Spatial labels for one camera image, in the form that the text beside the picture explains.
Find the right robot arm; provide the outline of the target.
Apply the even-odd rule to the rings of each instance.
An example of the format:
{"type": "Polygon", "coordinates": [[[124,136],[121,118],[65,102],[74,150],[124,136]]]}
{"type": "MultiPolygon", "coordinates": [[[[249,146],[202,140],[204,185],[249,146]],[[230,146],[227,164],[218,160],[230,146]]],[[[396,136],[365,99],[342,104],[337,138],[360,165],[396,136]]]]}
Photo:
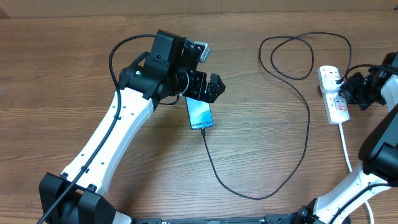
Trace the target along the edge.
{"type": "Polygon", "coordinates": [[[364,140],[358,165],[330,192],[313,199],[281,223],[349,223],[349,215],[376,194],[397,187],[397,53],[380,65],[367,64],[369,74],[345,75],[334,85],[320,81],[325,102],[342,110],[373,103],[387,106],[386,117],[364,140]]]}

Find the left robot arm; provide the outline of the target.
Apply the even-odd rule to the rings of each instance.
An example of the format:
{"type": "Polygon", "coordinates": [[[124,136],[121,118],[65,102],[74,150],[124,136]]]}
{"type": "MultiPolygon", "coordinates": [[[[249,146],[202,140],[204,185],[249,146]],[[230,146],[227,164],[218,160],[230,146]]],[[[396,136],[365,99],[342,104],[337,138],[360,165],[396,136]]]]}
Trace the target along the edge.
{"type": "Polygon", "coordinates": [[[106,199],[114,172],[133,137],[169,96],[184,96],[192,129],[212,127],[210,105],[225,91],[217,74],[197,70],[210,55],[205,42],[164,30],[150,51],[113,75],[116,91],[103,120],[85,147],[60,175],[45,174],[39,185],[41,223],[132,223],[106,199]]]}

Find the Samsung Galaxy smartphone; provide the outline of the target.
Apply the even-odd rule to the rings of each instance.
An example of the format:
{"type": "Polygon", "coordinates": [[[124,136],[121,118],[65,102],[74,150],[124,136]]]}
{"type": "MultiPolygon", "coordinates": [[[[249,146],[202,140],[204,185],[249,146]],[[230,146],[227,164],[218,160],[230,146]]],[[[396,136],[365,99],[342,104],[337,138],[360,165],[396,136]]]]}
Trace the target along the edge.
{"type": "Polygon", "coordinates": [[[186,104],[192,130],[210,128],[214,125],[209,103],[186,97],[186,104]]]}

